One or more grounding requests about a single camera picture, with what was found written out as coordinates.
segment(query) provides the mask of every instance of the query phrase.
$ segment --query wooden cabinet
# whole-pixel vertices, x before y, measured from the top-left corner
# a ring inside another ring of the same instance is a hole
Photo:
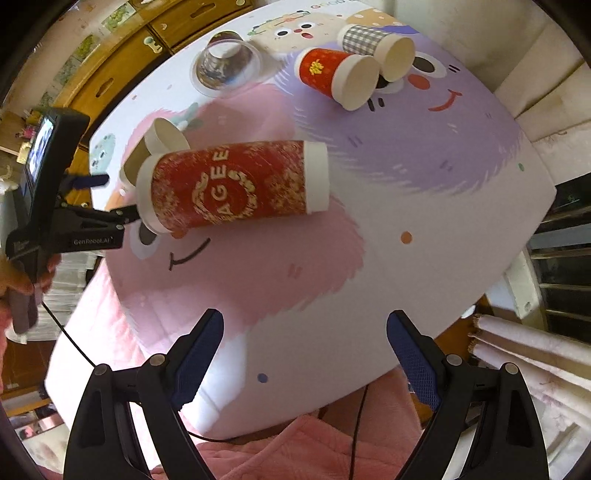
[[[194,33],[236,12],[252,8],[252,0],[183,0],[153,20],[150,25],[169,48]]]
[[[136,13],[122,23],[84,60],[54,106],[67,106],[90,117],[74,158],[77,173],[88,173],[90,139],[117,104],[176,51],[253,9],[253,0],[131,0]],[[69,203],[89,203],[73,192]]]
[[[68,106],[90,116],[89,130],[93,132],[107,107],[147,75],[142,72],[168,56],[158,39],[147,28],[141,28],[100,65]]]
[[[51,351],[55,341],[28,342],[26,345],[8,341],[4,353],[2,399],[11,397],[14,391],[37,388],[45,379]]]

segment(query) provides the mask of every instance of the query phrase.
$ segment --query black cable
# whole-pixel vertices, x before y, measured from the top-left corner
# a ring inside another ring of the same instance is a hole
[[[195,437],[199,440],[205,440],[206,442],[213,442],[213,443],[230,443],[233,440],[236,440],[240,437],[234,437],[231,439],[226,439],[226,440],[216,440],[216,439],[208,439],[207,437],[202,437],[201,435],[197,435],[196,433],[190,432],[187,430],[187,433],[191,436],[191,437]]]
[[[95,363],[88,358],[88,356],[86,356],[86,354],[82,351],[82,349],[76,344],[76,342],[72,339],[72,337],[68,334],[68,332],[66,332],[66,329],[63,327],[63,325],[57,320],[56,316],[53,315],[53,312],[49,309],[49,307],[47,305],[45,305],[45,302],[41,302],[41,305],[43,305],[43,308],[46,310],[46,312],[50,315],[50,317],[53,319],[53,321],[56,323],[56,325],[59,327],[59,329],[61,330],[61,332],[66,336],[66,338],[70,341],[70,343],[72,343],[72,345],[74,345],[74,347],[76,348],[76,350],[78,350],[80,352],[80,354],[86,358],[86,361],[88,361],[88,363],[90,363],[92,365],[93,368],[96,368]],[[365,387],[365,393],[363,394],[363,400],[361,401],[361,406],[359,407],[359,416],[357,417],[357,425],[355,427],[355,435],[353,436],[353,455],[355,455],[355,442],[357,442],[357,429],[359,428],[359,420],[361,419],[361,409],[363,408],[363,403],[365,402],[365,396],[367,395],[367,386]],[[140,402],[134,402],[136,405],[138,405],[140,408],[142,407],[142,404]],[[197,435],[196,433],[190,432],[187,430],[187,433],[191,436],[191,437],[195,437],[198,438],[199,440],[204,440],[205,442],[212,442],[212,443],[229,443],[232,442],[233,440],[236,440],[240,437],[233,437],[231,439],[225,439],[225,440],[216,440],[216,439],[210,439],[207,437],[202,437],[201,435]],[[355,461],[353,458],[351,458],[351,468],[353,469],[355,467]]]
[[[361,413],[363,412],[363,405],[365,404],[365,398],[368,396],[369,385],[365,385],[363,391],[363,397],[359,404],[359,411],[357,413],[357,422],[355,423],[355,431],[353,432],[353,445],[351,446],[351,464],[349,467],[349,480],[353,480],[355,474],[355,453],[357,451],[357,435],[359,434],[359,425],[361,424]]]
[[[86,356],[86,354],[82,351],[82,349],[76,344],[76,342],[74,340],[72,340],[72,337],[68,334],[68,332],[66,332],[66,329],[63,327],[63,325],[57,320],[56,316],[53,315],[53,312],[47,307],[47,305],[45,305],[45,302],[42,301],[41,305],[43,305],[43,308],[45,309],[45,311],[49,314],[49,316],[53,319],[53,321],[56,323],[56,325],[59,327],[59,329],[61,330],[61,332],[66,336],[66,338],[72,343],[72,345],[74,345],[74,347],[76,347],[76,350],[78,350],[80,352],[80,354],[86,358],[86,361],[88,363],[90,363],[92,365],[92,368],[96,368],[95,363]]]

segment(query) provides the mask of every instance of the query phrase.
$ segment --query cartoon smile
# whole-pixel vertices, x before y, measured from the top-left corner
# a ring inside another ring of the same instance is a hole
[[[454,92],[453,90],[447,90],[450,93],[450,96],[447,100],[447,102],[445,102],[443,105],[439,105],[439,106],[432,106],[429,111],[430,112],[443,112],[444,110],[447,110],[448,108],[450,108],[453,105],[453,102],[456,101],[457,97],[461,97],[462,94],[460,92]]]

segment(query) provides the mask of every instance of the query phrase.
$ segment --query red paper cup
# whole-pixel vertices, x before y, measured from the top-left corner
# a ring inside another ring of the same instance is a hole
[[[295,74],[307,86],[357,110],[368,101],[379,77],[379,63],[371,56],[326,48],[308,48],[295,60]]]
[[[189,148],[189,142],[174,124],[165,118],[156,118],[123,163],[119,170],[119,181],[126,191],[133,192],[139,169],[150,155]]]
[[[250,142],[152,155],[139,170],[136,196],[154,233],[321,212],[329,205],[326,145]]]

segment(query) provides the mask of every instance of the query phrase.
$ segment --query red cheek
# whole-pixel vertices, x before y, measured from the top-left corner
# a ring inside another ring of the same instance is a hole
[[[429,90],[429,88],[431,88],[429,80],[420,75],[415,75],[414,73],[408,76],[408,82],[419,90]]]

